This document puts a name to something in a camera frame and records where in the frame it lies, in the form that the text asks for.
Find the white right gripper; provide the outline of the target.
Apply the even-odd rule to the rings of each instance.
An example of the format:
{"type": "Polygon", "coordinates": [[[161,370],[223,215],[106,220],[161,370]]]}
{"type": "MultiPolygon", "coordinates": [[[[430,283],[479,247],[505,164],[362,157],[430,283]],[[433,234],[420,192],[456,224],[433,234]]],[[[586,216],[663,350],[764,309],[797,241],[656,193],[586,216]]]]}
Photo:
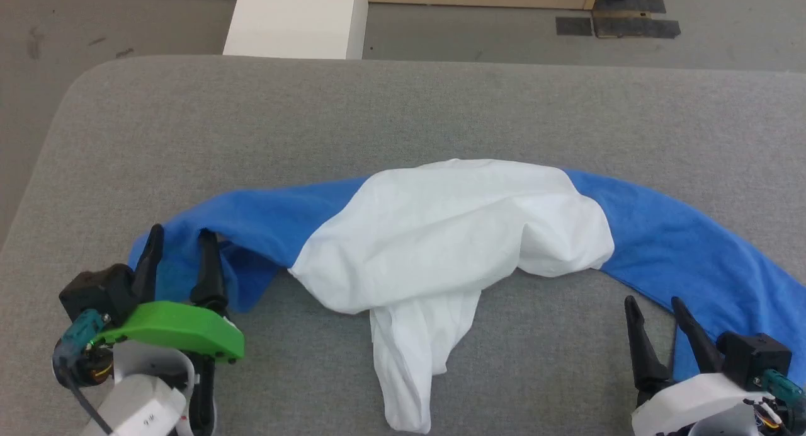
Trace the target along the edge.
{"type": "Polygon", "coordinates": [[[745,401],[760,401],[766,393],[743,390],[717,373],[722,371],[722,355],[716,345],[679,296],[671,298],[671,306],[699,372],[708,374],[671,386],[671,374],[657,358],[639,305],[628,295],[624,308],[634,387],[640,393],[657,393],[633,411],[634,434],[670,435],[690,427],[689,435],[758,435],[754,408],[745,401]]]}

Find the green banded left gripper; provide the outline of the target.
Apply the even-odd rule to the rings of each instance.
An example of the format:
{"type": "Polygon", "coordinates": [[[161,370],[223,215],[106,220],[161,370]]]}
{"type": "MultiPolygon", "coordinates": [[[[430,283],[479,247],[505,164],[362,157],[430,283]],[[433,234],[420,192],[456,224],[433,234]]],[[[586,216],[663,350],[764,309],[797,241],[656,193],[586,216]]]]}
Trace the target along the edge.
{"type": "Polygon", "coordinates": [[[216,234],[202,229],[198,236],[201,263],[192,305],[155,301],[158,264],[163,258],[164,227],[154,224],[133,272],[132,292],[139,304],[121,327],[105,329],[95,336],[96,345],[138,341],[198,355],[218,362],[245,356],[245,336],[227,318],[229,298],[216,234]]]}

